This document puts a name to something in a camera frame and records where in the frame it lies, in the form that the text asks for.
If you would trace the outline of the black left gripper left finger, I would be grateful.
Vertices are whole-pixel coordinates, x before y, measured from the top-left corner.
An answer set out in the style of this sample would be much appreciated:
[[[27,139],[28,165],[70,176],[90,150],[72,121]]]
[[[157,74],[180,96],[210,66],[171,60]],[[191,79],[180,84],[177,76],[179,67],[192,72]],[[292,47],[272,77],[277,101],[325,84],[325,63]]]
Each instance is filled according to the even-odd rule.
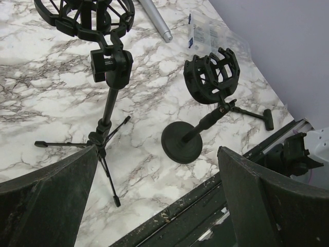
[[[98,163],[96,146],[1,183],[1,246],[74,246]]]

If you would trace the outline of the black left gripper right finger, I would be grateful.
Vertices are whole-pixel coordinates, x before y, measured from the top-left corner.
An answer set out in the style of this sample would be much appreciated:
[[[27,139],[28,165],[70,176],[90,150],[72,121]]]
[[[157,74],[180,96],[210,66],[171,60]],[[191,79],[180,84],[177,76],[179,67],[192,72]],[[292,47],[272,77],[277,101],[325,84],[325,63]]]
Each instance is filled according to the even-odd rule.
[[[227,147],[218,164],[238,246],[328,246],[328,190],[260,166]]]

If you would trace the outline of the black round-base shock-mount stand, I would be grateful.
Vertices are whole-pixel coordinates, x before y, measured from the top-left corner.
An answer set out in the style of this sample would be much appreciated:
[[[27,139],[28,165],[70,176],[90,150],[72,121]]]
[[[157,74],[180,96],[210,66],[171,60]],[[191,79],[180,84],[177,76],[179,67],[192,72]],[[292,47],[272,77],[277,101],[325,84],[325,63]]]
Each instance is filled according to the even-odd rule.
[[[237,89],[240,67],[230,48],[216,53],[194,55],[185,61],[183,70],[187,91],[198,103],[190,112],[188,123],[182,119],[168,124],[161,134],[161,145],[168,158],[179,164],[189,164],[203,149],[201,133],[210,129],[235,106],[231,96]]]

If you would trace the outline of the black tripod microphone stand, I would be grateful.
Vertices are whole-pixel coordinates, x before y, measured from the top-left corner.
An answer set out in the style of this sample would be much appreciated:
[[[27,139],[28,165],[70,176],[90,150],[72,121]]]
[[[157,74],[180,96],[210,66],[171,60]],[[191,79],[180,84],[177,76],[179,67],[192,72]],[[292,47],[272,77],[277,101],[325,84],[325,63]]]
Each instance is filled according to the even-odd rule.
[[[130,31],[134,22],[135,7],[132,1],[119,1],[124,10],[119,14],[111,6],[111,1],[60,1],[51,4],[56,10],[52,13],[41,1],[34,1],[35,8],[42,19],[58,31],[81,40],[96,42],[100,48],[92,50],[91,67],[95,82],[106,82],[109,87],[103,117],[98,121],[94,132],[90,132],[86,143],[47,143],[36,141],[37,147],[46,148],[78,147],[95,145],[98,149],[98,160],[108,178],[111,177],[105,160],[105,147],[118,132],[111,131],[111,116],[118,92],[124,89],[129,81],[133,65],[132,54],[123,49],[121,38]]]

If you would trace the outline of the silver grey handheld microphone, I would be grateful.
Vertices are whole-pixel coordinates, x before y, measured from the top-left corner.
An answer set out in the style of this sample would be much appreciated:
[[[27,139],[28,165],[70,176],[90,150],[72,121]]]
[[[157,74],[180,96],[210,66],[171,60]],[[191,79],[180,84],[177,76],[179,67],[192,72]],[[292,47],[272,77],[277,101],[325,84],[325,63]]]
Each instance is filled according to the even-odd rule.
[[[159,13],[158,9],[154,5],[153,1],[139,0],[139,2],[144,8],[145,12],[147,13],[154,26],[156,27],[160,36],[164,39],[166,43],[170,43],[173,40],[171,31],[164,19],[162,18],[161,14]]]

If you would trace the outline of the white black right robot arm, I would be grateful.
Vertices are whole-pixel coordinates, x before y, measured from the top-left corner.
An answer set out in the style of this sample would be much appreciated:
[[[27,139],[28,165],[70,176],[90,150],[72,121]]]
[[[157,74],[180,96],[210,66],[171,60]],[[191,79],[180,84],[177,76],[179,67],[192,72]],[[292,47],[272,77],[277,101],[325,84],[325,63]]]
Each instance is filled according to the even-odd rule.
[[[255,163],[286,177],[301,176],[328,163],[328,130],[300,132],[263,152]]]

